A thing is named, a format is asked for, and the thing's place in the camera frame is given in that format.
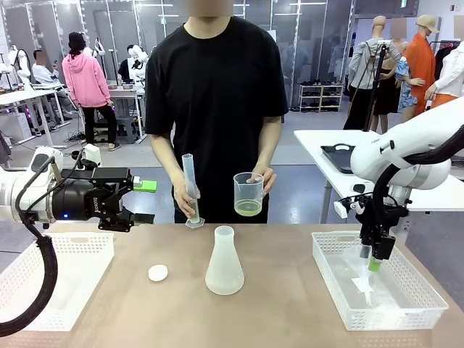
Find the person's left hand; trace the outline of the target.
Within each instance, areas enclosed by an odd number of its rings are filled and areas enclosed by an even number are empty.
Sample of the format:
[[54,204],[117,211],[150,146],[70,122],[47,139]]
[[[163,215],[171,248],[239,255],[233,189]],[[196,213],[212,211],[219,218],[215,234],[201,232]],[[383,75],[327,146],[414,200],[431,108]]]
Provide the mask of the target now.
[[255,183],[262,181],[263,183],[263,196],[269,194],[273,184],[276,181],[276,174],[271,167],[262,164],[256,164],[252,175],[246,180],[247,183]]

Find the person's right hand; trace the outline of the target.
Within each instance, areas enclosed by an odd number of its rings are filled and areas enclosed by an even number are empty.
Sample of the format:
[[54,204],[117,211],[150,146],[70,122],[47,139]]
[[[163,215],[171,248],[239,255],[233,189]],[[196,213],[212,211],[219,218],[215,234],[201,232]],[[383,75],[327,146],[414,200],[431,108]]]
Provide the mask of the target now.
[[182,172],[175,173],[171,178],[173,185],[174,199],[179,208],[187,218],[195,216],[193,203],[195,199],[200,198],[200,190],[196,188],[195,197],[189,196],[185,187],[185,178]]

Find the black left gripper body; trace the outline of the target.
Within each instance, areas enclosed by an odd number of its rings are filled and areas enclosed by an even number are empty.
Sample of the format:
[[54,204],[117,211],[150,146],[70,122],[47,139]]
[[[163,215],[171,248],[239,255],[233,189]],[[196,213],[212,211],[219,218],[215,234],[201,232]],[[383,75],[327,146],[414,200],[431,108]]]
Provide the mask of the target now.
[[115,184],[94,186],[91,182],[68,179],[52,194],[52,215],[56,220],[87,221],[108,218],[123,209]]

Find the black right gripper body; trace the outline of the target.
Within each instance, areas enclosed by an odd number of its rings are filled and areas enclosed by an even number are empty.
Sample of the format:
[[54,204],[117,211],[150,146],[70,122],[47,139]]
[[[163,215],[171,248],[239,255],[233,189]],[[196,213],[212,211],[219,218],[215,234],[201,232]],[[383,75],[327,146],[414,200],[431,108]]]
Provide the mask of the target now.
[[409,210],[401,205],[389,206],[383,204],[383,211],[377,212],[371,197],[356,198],[356,219],[361,223],[360,238],[374,240],[383,232],[396,226],[400,218],[409,215]]

